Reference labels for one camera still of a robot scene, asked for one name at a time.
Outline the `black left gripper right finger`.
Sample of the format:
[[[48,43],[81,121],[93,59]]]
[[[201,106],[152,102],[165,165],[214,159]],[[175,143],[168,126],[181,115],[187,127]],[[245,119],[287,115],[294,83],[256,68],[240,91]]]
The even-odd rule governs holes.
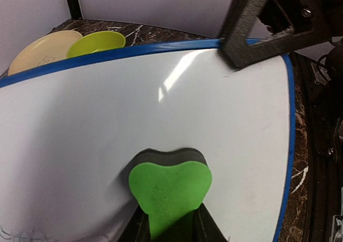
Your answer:
[[[193,212],[192,241],[227,242],[203,203]]]

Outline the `blue framed whiteboard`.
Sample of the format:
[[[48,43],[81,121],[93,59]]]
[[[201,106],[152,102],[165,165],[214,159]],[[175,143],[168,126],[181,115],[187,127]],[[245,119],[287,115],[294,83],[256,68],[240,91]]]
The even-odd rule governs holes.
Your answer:
[[[290,59],[231,69],[218,40],[147,44],[1,80],[1,241],[117,239],[144,149],[200,151],[229,241],[277,241],[295,150]]]

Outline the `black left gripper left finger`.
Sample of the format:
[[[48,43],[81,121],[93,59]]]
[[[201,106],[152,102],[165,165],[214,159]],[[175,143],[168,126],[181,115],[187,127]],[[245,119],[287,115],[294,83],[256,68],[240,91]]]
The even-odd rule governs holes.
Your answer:
[[[127,227],[126,241],[151,241],[149,218],[138,206]]]

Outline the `lime green bowl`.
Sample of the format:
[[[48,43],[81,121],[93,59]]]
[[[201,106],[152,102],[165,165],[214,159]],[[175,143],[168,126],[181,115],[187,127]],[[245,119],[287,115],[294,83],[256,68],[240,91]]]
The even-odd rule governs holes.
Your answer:
[[[113,31],[100,31],[88,34],[76,41],[68,50],[66,57],[93,54],[107,50],[125,47],[126,38],[123,34]]]

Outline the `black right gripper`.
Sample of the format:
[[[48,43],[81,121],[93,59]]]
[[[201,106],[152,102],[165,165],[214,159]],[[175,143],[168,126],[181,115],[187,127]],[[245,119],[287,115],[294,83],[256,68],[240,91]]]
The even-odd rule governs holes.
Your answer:
[[[294,50],[342,36],[342,0],[315,0],[329,27],[312,27],[315,10],[310,0],[232,0],[220,36],[221,50],[231,67],[241,70],[252,64]],[[247,44],[247,37],[261,12],[261,22],[272,34],[270,39]]]

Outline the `green bone shaped eraser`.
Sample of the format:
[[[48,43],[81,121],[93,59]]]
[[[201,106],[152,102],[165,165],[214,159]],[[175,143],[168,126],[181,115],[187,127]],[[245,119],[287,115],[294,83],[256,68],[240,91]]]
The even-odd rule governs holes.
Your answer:
[[[132,160],[128,183],[148,216],[151,241],[192,240],[193,213],[212,183],[212,173],[200,151],[143,150]]]

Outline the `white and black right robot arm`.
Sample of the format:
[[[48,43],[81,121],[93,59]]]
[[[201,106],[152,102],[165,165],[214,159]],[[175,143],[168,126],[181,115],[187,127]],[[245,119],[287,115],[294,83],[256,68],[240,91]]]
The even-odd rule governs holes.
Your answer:
[[[294,71],[294,162],[277,241],[342,241],[342,0],[232,0],[220,51],[236,70]]]

